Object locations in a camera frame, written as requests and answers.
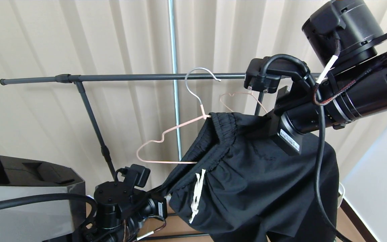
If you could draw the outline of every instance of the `black pants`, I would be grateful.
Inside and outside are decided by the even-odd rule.
[[[313,194],[318,137],[304,136],[299,156],[288,156],[261,129],[266,117],[211,113],[180,164],[158,188],[171,194],[171,208],[189,224],[197,181],[205,169],[192,228],[215,242],[333,242]],[[336,222],[338,167],[326,144],[320,189],[329,219]]]

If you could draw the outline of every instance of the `pink hanger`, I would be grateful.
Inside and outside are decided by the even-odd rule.
[[[219,96],[219,101],[223,104],[223,106],[225,106],[227,109],[229,109],[229,111],[234,112],[234,111],[232,111],[232,109],[230,109],[228,106],[226,106],[226,104],[223,103],[222,97],[223,97],[224,95],[234,96],[235,94],[247,94],[247,95],[251,95],[251,96],[256,100],[256,102],[258,102],[259,105],[261,105],[261,108],[264,109],[265,113],[267,113],[267,109],[264,108],[264,106],[262,105],[262,103],[261,103],[261,102],[260,102],[260,101],[252,94],[252,92],[233,92],[233,93],[227,92],[227,93],[224,93],[224,94],[220,95],[220,96]]]
[[[193,93],[190,89],[189,89],[189,86],[187,85],[187,77],[195,70],[205,70],[207,71],[208,73],[210,73],[210,75],[212,75],[212,77],[216,80],[216,81],[221,81],[220,79],[216,78],[216,76],[209,70],[209,69],[206,69],[206,68],[203,68],[203,67],[197,67],[197,68],[194,68],[192,69],[189,73],[186,74],[186,76],[184,77],[184,83],[186,84],[186,88],[187,90],[194,96],[198,99],[198,101],[200,102],[200,108],[201,108],[201,113],[203,115],[199,116],[198,118],[194,118],[192,120],[189,120],[187,122],[184,122],[183,124],[179,124],[175,127],[172,127],[170,129],[167,129],[165,130],[163,133],[162,133],[162,139],[161,140],[149,140],[147,141],[146,143],[144,143],[143,145],[141,145],[138,150],[137,150],[137,158],[140,160],[140,161],[143,161],[143,162],[147,162],[147,163],[165,163],[165,164],[196,164],[196,162],[192,162],[192,161],[187,161],[187,162],[183,162],[183,161],[146,161],[146,160],[143,160],[140,158],[140,156],[138,155],[138,153],[140,152],[140,150],[146,146],[147,144],[150,144],[150,143],[162,143],[164,142],[164,139],[165,139],[165,134],[166,133],[169,133],[173,130],[176,130],[180,127],[183,127],[183,126],[186,126],[188,124],[191,124],[191,123],[194,123],[198,120],[201,120],[201,119],[206,119],[206,118],[211,118],[210,115],[206,115],[206,113],[204,112],[204,106],[203,106],[203,102],[201,101],[201,98],[198,97],[195,93]]]

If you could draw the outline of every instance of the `metal hanger hook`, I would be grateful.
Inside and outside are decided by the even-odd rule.
[[[197,68],[194,68],[192,69],[190,72],[188,72],[186,74],[186,76],[184,77],[184,83],[186,84],[186,88],[187,90],[194,96],[198,99],[198,101],[200,102],[200,105],[203,104],[203,102],[201,101],[201,98],[198,97],[195,93],[193,93],[190,89],[189,89],[189,86],[187,85],[187,78],[189,77],[189,75],[195,71],[195,70],[205,70],[206,72],[210,73],[210,75],[212,75],[213,79],[215,79],[216,81],[222,81],[221,79],[218,79],[211,70],[207,69],[207,68],[204,68],[204,67],[197,67]]]

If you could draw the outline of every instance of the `brown baseboard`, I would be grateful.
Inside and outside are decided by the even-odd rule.
[[[366,242],[378,242],[346,200],[343,199],[340,207]]]

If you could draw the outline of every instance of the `wall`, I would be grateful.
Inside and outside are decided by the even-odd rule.
[[[301,31],[324,0],[175,0],[178,71],[194,67],[244,72],[252,58],[294,55],[322,69]],[[367,0],[387,31],[387,0]],[[0,78],[95,74],[171,73],[168,4],[165,0],[0,0]],[[387,50],[387,42],[378,48]],[[191,81],[206,112],[226,112],[218,97],[243,90],[240,80]],[[282,81],[281,86],[290,84]],[[86,92],[115,167],[138,162],[135,150],[175,125],[172,81],[86,83]],[[180,120],[200,115],[197,101],[179,82]],[[225,100],[253,114],[247,96]],[[275,95],[266,95],[273,107]],[[181,129],[183,153],[202,123]],[[344,177],[387,126],[387,113],[344,130],[327,130]],[[72,84],[0,85],[0,154],[72,167],[88,185],[111,179],[81,98]],[[143,156],[177,160],[175,132]],[[164,181],[172,165],[152,169],[146,189]]]
[[[387,241],[387,128],[343,184],[347,201],[378,241]]]

